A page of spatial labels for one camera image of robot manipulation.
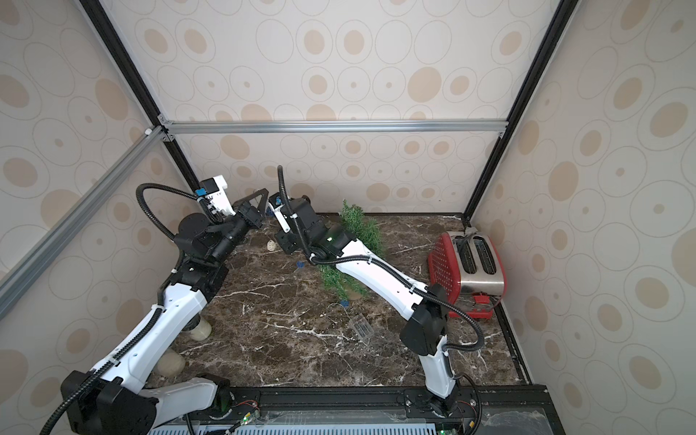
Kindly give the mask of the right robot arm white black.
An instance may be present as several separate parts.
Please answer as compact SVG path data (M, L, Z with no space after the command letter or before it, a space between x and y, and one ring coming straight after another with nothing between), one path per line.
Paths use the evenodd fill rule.
M301 251L314 266L329 266L352 277L382 297L405 319L402 343L419 357L433 412L450 415L457 402L459 382L451 370L451 351L474 353L485 344L480 325L446 300L440 285L426 285L408 277L373 253L361 239L341 225L328 227L306 198L288 196L284 169L277 167L279 192L270 199L281 230L275 238L287 254ZM476 341L452 344L447 335L448 313L469 324Z

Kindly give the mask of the small green christmas tree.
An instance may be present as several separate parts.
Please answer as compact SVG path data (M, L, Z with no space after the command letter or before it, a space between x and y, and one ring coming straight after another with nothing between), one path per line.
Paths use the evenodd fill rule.
M340 224L351 236L362 243L361 248L350 248L345 254L351 256L384 255L382 233L376 219L366 217L361 207L343 202L339 212ZM358 279L343 273L336 266L319 266L324 288L333 293L340 301L350 301L365 297L370 290Z

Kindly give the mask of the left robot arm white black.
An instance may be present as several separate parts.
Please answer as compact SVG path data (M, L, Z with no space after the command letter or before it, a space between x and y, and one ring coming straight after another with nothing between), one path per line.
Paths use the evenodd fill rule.
M150 312L129 335L87 373L72 372L61 385L62 403L43 425L51 433L66 417L77 434L147 434L194 411L217 413L228 396L226 381L195 378L147 390L150 373L180 333L194 329L201 311L219 293L228 275L225 264L248 232L262 228L268 190L261 188L229 202L222 179L206 179L188 193L159 183L142 183L135 196L146 217L179 250L176 265L156 293ZM150 208L145 193L161 190L196 201L199 213L170 231Z

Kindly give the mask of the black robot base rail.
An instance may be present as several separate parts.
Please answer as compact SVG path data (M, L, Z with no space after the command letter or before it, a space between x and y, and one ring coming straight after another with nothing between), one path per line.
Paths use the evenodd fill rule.
M74 431L148 434L179 420L189 434L562 434L542 385L233 387L215 376L133 393L105 384L70 412Z

